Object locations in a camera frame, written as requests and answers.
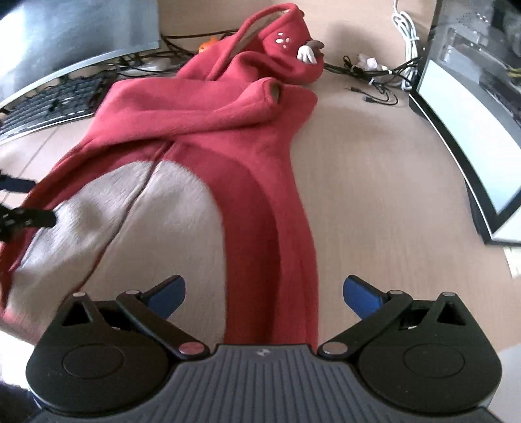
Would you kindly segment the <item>glass panel computer case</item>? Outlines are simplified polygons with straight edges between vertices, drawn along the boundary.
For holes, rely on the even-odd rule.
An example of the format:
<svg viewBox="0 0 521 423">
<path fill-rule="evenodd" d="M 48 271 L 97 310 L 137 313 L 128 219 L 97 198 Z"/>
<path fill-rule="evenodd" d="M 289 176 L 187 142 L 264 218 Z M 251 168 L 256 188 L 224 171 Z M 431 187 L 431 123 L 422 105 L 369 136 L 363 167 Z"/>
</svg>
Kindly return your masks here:
<svg viewBox="0 0 521 423">
<path fill-rule="evenodd" d="M 439 1 L 410 107 L 462 173 L 486 244 L 520 244 L 520 3 Z"/>
</svg>

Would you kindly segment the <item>orange pumpkin lantern figure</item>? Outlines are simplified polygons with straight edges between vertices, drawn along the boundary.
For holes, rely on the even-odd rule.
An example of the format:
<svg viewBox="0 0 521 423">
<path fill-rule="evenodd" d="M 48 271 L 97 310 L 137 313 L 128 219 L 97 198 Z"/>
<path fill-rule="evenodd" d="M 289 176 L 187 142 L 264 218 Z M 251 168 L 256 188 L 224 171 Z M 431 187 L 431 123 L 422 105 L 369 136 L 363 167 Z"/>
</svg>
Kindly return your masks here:
<svg viewBox="0 0 521 423">
<path fill-rule="evenodd" d="M 198 48 L 198 53 L 200 54 L 200 53 L 208 50 L 210 47 L 214 46 L 218 41 L 219 41 L 219 39 L 216 37 L 212 37 L 210 40 L 204 41 Z"/>
</svg>

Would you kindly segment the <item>black computer monitor left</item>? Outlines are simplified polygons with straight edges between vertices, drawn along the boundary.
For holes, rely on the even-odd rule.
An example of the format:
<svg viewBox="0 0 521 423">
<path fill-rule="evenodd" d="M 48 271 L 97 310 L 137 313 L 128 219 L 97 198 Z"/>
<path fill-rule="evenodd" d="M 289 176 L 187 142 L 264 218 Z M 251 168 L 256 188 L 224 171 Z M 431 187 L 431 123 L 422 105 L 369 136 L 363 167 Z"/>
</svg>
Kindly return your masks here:
<svg viewBox="0 0 521 423">
<path fill-rule="evenodd" d="M 1 106 L 52 79 L 159 47 L 157 1 L 2 1 Z"/>
</svg>

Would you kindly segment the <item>red fleece hooded onesie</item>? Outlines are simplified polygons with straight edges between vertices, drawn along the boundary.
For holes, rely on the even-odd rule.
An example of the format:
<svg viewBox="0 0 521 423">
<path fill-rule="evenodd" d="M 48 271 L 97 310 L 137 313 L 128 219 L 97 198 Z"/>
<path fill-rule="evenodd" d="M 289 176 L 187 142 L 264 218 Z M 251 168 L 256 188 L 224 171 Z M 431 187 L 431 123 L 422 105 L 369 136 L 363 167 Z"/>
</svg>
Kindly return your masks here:
<svg viewBox="0 0 521 423">
<path fill-rule="evenodd" d="M 83 291 L 109 300 L 179 275 L 175 325 L 201 341 L 315 345 L 314 241 L 290 144 L 314 110 L 320 43 L 273 5 L 173 77 L 119 81 L 29 193 L 56 214 L 1 248 L 1 326 L 36 343 Z"/>
</svg>

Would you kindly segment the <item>white adapter on desk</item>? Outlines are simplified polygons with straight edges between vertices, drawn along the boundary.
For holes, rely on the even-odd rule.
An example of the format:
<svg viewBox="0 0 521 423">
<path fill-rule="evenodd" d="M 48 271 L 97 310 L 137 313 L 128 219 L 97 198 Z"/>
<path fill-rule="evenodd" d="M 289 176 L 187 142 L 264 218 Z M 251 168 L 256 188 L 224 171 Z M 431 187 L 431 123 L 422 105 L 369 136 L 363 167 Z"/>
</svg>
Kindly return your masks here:
<svg viewBox="0 0 521 423">
<path fill-rule="evenodd" d="M 363 71 L 383 71 L 388 73 L 388 67 L 379 63 L 377 59 L 373 56 L 368 56 L 363 53 L 358 55 L 358 63 L 357 67 L 362 69 Z"/>
</svg>

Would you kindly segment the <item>black mechanical keyboard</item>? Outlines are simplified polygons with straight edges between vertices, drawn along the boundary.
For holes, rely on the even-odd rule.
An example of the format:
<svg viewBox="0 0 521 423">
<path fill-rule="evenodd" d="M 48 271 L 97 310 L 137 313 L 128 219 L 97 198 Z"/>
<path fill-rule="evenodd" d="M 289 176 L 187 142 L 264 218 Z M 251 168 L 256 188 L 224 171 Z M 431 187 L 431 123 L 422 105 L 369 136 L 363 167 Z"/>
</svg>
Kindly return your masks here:
<svg viewBox="0 0 521 423">
<path fill-rule="evenodd" d="M 14 107 L 1 123 L 1 141 L 93 116 L 111 86 L 114 71 L 63 79 Z"/>
</svg>

